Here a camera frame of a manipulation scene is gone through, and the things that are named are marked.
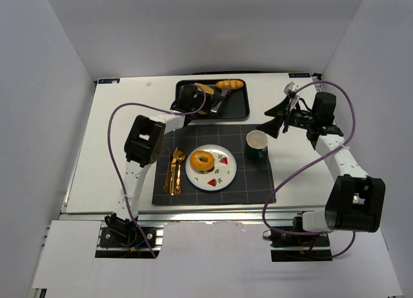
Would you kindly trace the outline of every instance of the plate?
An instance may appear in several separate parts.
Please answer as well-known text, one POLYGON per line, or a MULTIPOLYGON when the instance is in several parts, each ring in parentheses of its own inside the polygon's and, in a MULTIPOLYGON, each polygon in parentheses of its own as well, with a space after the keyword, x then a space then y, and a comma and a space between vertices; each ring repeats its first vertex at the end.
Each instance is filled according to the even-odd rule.
POLYGON ((234 156, 226 148, 219 145, 207 144, 197 147, 189 154, 185 163, 185 172, 189 181, 202 190, 214 191, 227 187, 237 173, 237 163, 234 156), (189 159, 196 151, 210 152, 215 159, 214 168, 210 171, 195 170, 189 159))

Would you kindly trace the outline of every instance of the mug handle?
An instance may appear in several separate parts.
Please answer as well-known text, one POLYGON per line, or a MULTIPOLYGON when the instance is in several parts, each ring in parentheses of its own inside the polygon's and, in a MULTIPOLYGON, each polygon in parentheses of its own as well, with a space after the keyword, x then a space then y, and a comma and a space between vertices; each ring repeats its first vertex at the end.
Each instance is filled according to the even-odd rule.
POLYGON ((258 151, 258 157, 259 157, 259 161, 262 161, 264 159, 264 151, 262 150, 258 151))

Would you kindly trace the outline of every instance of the gray wall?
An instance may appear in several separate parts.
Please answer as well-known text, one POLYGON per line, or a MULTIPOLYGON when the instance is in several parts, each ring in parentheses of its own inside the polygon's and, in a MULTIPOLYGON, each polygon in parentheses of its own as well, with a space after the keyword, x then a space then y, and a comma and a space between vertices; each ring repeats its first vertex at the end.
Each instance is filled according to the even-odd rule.
MULTIPOLYGON (((323 77, 350 94, 357 116, 352 153, 386 183, 381 229, 405 297, 413 297, 412 5, 413 0, 363 0, 323 77)), ((336 112, 348 134, 343 98, 336 112)))
POLYGON ((361 0, 49 0, 94 79, 323 72, 361 0))
POLYGON ((0 296, 26 297, 93 82, 47 0, 0 0, 0 296))

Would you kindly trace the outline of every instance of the green mug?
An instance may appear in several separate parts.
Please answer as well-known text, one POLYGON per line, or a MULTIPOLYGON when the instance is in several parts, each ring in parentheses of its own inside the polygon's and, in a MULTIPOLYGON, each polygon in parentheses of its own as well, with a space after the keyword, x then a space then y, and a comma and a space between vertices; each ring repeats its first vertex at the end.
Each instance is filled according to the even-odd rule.
POLYGON ((258 163, 264 161, 267 154, 267 135, 259 130, 253 130, 245 140, 245 155, 258 163))

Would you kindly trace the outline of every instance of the orange donut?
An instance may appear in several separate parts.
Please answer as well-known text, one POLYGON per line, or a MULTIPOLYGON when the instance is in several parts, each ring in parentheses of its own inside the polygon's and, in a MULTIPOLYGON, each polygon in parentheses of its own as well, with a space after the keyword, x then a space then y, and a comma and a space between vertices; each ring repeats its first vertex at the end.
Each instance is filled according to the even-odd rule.
POLYGON ((214 167, 214 156, 206 151, 196 151, 189 159, 192 167, 199 171, 208 171, 214 167))

